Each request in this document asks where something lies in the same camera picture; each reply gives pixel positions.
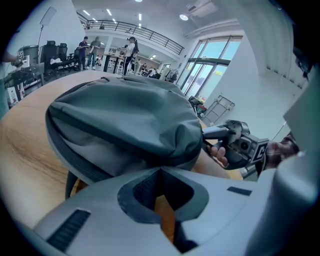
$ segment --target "woman with ponytail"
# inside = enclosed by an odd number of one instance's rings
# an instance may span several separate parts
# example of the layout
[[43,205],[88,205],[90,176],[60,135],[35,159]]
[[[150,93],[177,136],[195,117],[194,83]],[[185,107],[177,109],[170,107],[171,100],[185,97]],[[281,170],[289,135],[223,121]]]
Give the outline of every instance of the woman with ponytail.
[[125,76],[128,72],[128,65],[130,63],[135,63],[135,59],[137,56],[137,53],[139,52],[138,48],[138,42],[134,36],[131,36],[129,38],[129,46],[126,48],[126,53],[125,53],[125,60],[124,60],[124,70],[123,70],[123,75]]

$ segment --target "human hand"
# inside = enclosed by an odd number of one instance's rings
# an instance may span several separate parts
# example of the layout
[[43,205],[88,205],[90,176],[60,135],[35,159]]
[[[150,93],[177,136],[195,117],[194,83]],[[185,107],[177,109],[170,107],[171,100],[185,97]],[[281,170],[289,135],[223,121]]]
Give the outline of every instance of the human hand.
[[22,62],[22,60],[18,59],[18,56],[16,57],[16,60],[11,62],[12,66],[15,66],[16,68],[19,68],[23,65],[24,63]]
[[222,146],[219,149],[215,146],[210,147],[207,146],[208,151],[211,153],[213,157],[215,157],[219,162],[222,163],[224,167],[228,166],[228,159],[225,157],[226,149]]
[[215,162],[211,157],[209,157],[203,149],[201,149],[199,157],[192,168],[192,171],[199,174],[230,179],[227,171],[219,163]]

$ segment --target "window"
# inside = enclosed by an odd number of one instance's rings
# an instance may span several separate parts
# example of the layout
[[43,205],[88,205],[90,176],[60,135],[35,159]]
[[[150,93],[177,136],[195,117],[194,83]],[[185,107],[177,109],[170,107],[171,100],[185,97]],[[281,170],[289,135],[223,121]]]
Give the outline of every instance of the window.
[[187,98],[194,96],[206,101],[227,70],[241,39],[242,36],[228,36],[199,41],[176,83]]
[[210,96],[213,90],[216,88],[217,84],[219,83],[220,79],[224,75],[225,71],[227,70],[226,66],[217,65],[216,68],[213,70],[211,75],[208,77],[207,82],[205,85],[198,91],[198,100],[203,102]]
[[199,57],[199,54],[201,53],[203,47],[205,46],[205,42],[202,42],[199,46],[198,49],[196,50],[196,52],[194,53],[194,55],[192,56],[192,58],[197,58]]
[[221,42],[209,42],[204,51],[202,52],[200,58],[215,58],[218,59],[221,55],[222,51],[224,50],[227,41]]
[[221,59],[231,61],[233,56],[235,55],[239,45],[240,45],[240,41],[229,42],[228,47],[225,49]]

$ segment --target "gray backpack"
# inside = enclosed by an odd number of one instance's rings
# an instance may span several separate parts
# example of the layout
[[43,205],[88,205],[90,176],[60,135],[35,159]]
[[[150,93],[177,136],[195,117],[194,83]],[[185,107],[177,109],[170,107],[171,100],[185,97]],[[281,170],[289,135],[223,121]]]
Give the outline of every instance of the gray backpack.
[[102,77],[75,86],[48,107],[49,142],[68,168],[66,198],[87,184],[152,167],[191,170],[202,129],[190,103],[170,82]]

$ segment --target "desk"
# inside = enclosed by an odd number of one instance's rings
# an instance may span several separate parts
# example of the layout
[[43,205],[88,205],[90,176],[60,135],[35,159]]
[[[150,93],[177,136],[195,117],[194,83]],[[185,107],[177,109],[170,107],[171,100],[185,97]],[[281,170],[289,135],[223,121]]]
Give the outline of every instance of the desk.
[[110,58],[113,57],[113,58],[115,58],[115,64],[114,64],[114,68],[113,68],[113,74],[115,74],[115,73],[116,73],[116,70],[117,70],[117,65],[118,65],[119,59],[120,59],[120,60],[124,60],[124,58],[123,58],[123,57],[119,57],[119,56],[115,56],[115,55],[111,55],[111,54],[109,54],[109,53],[105,53],[105,54],[103,54],[103,55],[105,56],[103,71],[104,71],[104,72],[107,72]]
[[142,76],[142,74],[143,74],[143,76],[144,76],[146,73],[148,73],[148,71],[141,70],[140,76]]

